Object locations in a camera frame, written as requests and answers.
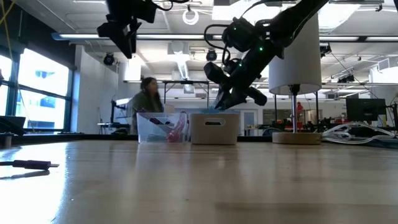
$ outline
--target wooden table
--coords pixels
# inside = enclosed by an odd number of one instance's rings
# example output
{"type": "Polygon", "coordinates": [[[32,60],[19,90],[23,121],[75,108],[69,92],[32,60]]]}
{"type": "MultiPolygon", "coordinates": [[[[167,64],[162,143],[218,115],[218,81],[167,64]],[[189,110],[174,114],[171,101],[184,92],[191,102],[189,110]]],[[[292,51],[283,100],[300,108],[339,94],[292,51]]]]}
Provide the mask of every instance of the wooden table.
{"type": "Polygon", "coordinates": [[[398,151],[82,141],[0,151],[0,223],[397,223],[398,151]]]}

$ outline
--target lamp base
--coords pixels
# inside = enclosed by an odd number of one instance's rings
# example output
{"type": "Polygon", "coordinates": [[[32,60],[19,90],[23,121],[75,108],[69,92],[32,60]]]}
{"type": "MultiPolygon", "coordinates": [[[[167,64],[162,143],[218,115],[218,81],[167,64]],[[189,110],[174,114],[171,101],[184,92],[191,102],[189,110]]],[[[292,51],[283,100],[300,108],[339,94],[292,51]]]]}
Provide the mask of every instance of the lamp base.
{"type": "Polygon", "coordinates": [[[277,144],[321,144],[318,133],[272,133],[272,143],[277,144]]]}

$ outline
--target door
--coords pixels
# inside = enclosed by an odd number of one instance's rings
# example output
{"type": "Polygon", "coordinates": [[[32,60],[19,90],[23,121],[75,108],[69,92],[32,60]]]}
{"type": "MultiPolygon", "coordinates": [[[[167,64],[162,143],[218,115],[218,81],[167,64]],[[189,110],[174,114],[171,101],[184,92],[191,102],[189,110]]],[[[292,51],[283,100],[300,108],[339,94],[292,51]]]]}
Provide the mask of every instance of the door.
{"type": "Polygon", "coordinates": [[[246,136],[257,136],[257,129],[250,129],[248,126],[257,125],[257,110],[241,110],[241,132],[244,135],[246,130],[246,136]]]}

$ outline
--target ceiling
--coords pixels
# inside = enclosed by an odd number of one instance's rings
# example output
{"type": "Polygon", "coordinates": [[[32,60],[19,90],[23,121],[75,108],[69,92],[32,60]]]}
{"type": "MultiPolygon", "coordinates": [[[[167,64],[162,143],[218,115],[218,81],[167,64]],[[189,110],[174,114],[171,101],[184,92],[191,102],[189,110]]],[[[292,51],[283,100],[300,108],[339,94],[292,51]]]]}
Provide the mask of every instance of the ceiling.
{"type": "MultiPolygon", "coordinates": [[[[200,6],[192,6],[193,9],[203,11],[199,13],[199,21],[195,25],[187,25],[182,20],[182,14],[187,7],[175,4],[169,12],[158,10],[153,24],[143,22],[139,33],[201,34],[209,24],[230,23],[230,21],[213,21],[211,19],[213,0],[200,0],[200,3],[200,6]]],[[[17,4],[61,33],[95,34],[96,28],[106,22],[105,15],[108,13],[105,4],[77,3],[74,0],[18,0],[17,4]]],[[[395,9],[393,0],[385,0],[384,10],[381,12],[376,12],[375,8],[377,5],[361,6],[346,22],[329,34],[398,35],[398,13],[391,10],[395,9]]],[[[214,29],[211,33],[220,34],[222,29],[214,29]]],[[[102,60],[106,52],[114,52],[119,61],[125,60],[111,41],[79,42],[79,44],[86,44],[86,51],[98,60],[102,60]]],[[[168,41],[137,42],[137,54],[144,61],[142,65],[144,75],[171,74],[173,70],[178,69],[176,62],[167,57],[167,44],[168,41]]],[[[191,55],[191,60],[187,62],[188,69],[203,70],[209,46],[204,41],[190,41],[189,45],[190,51],[195,54],[191,55]]],[[[369,67],[374,66],[375,62],[386,57],[398,56],[398,43],[332,43],[331,49],[344,67],[352,69],[355,77],[361,81],[368,79],[369,67]]],[[[322,58],[324,81],[345,71],[336,58],[330,54],[322,58]]]]}

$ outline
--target lamp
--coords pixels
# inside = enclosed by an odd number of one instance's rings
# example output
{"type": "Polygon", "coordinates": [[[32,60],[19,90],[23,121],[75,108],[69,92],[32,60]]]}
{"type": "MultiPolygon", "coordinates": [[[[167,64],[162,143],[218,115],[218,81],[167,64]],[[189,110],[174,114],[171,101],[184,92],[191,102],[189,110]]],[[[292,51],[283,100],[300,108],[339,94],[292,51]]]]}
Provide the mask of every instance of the lamp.
{"type": "Polygon", "coordinates": [[[292,96],[293,133],[273,133],[272,142],[320,144],[320,135],[297,132],[297,95],[315,93],[322,87],[319,54],[318,16],[303,27],[292,45],[284,50],[284,59],[275,57],[269,64],[269,91],[292,96]]]}

